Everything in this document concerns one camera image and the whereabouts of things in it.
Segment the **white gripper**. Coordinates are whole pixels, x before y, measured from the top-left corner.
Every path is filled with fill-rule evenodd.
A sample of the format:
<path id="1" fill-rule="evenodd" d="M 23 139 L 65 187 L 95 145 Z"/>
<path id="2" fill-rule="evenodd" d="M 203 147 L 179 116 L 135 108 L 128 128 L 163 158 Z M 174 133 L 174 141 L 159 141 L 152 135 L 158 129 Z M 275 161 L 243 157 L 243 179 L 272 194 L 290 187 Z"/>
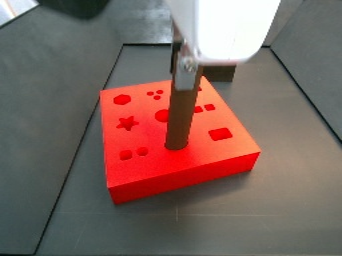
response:
<path id="1" fill-rule="evenodd" d="M 187 42 L 179 44 L 174 54 L 174 85 L 176 90 L 192 90 L 198 62 L 236 64 L 248 60 L 258 52 L 280 0 L 164 0 L 164 2 Z"/>

